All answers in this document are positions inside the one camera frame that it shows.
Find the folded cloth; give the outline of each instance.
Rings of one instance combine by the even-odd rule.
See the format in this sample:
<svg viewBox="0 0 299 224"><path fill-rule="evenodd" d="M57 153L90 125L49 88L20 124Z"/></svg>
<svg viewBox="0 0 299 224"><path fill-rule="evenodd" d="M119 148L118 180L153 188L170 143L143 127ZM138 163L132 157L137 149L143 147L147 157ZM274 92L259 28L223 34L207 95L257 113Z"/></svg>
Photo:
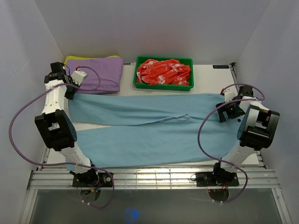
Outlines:
<svg viewBox="0 0 299 224"><path fill-rule="evenodd" d="M202 119L206 116L201 111L199 114ZM201 144L207 153L221 158L235 145L240 123L236 119L220 123L216 114L212 116L202 129ZM97 167L103 168L206 161L209 158L197 143L201 122L185 115L146 125L83 130L77 132L77 143Z"/></svg>
<svg viewBox="0 0 299 224"><path fill-rule="evenodd" d="M124 60L122 58L106 57L89 60L68 60L67 66L71 74L78 66L88 66L96 70L100 76L101 85L96 91L82 91L79 89L78 93L104 94L120 91L123 63ZM95 88L99 83L97 75L87 68L81 68L81 70L88 74L87 79L82 83L81 87L84 89Z"/></svg>
<svg viewBox="0 0 299 224"><path fill-rule="evenodd" d="M148 59L137 69L137 82L172 85L189 85L190 66L181 64L178 60L170 59L157 61Z"/></svg>
<svg viewBox="0 0 299 224"><path fill-rule="evenodd" d="M95 58L91 58L91 57L77 57L77 56L72 56L72 55L68 55L67 57L65 57L65 61L64 64L67 64L68 60L88 60L88 59L95 59Z"/></svg>
<svg viewBox="0 0 299 224"><path fill-rule="evenodd" d="M141 125L184 114L203 120L223 101L222 95L213 93L131 97L75 94L69 109L73 122ZM210 119L219 122L217 116Z"/></svg>

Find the purple towel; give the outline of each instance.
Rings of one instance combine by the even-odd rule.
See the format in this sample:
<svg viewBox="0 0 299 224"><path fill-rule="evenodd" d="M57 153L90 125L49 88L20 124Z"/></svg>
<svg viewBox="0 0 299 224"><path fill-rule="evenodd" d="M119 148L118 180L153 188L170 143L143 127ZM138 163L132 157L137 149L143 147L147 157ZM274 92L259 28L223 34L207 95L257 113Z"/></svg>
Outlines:
<svg viewBox="0 0 299 224"><path fill-rule="evenodd" d="M122 75L124 59L119 57L105 57L88 60L68 60L67 66L70 68L70 73L78 66L89 66L97 71L101 78L101 85L96 91L81 91L78 93L86 94L104 94L120 91L120 79ZM97 75L90 69L81 68L88 74L87 79L82 83L84 89L92 89L97 86L99 79Z"/></svg>

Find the glass panel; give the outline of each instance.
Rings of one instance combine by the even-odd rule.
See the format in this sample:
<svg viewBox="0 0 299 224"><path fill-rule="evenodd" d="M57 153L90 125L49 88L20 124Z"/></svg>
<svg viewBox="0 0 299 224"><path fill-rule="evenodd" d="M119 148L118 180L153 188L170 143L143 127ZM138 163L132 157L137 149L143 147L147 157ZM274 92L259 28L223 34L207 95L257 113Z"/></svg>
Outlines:
<svg viewBox="0 0 299 224"><path fill-rule="evenodd" d="M230 189L231 196L239 189ZM111 195L102 191L98 205ZM235 201L210 200L207 190L117 190L109 207L81 203L79 190L39 190L31 224L279 224L282 223L271 189L246 189Z"/></svg>

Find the white tabletop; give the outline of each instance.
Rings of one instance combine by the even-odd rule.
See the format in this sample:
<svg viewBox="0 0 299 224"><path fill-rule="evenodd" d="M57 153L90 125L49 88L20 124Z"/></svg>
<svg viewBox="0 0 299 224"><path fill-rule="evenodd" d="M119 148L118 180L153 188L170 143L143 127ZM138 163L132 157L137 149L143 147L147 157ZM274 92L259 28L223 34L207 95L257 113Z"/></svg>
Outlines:
<svg viewBox="0 0 299 224"><path fill-rule="evenodd" d="M184 91L165 91L165 90L146 90L137 89L133 85L135 66L134 65L124 65L123 73L121 77L121 91L116 94L111 94L110 96L140 96L140 95L173 95L173 94L195 94L195 93L220 93L222 88L234 83L230 69L214 69L212 65L194 65L194 87L190 92ZM68 103L65 101L65 112L69 115ZM107 127L103 125L88 124L88 123L77 123L73 122L77 131ZM50 150L47 163L57 163L65 162L65 157L53 149ZM197 165L213 165L215 161L209 160L197 163L181 163L185 164L187 167L192 164ZM258 165L259 161L256 154L249 156L243 163L243 165Z"/></svg>

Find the yellow cloth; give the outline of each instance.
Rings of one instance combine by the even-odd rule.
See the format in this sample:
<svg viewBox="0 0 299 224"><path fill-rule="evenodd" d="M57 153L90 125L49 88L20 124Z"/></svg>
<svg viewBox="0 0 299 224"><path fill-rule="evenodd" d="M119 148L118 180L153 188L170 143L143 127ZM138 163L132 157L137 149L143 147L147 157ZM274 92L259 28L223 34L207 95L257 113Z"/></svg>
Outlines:
<svg viewBox="0 0 299 224"><path fill-rule="evenodd" d="M69 55L69 56L67 56L65 58L64 64L67 64L68 60L88 60L88 59L92 59L92 58L88 58L88 57L76 57L76 56Z"/></svg>

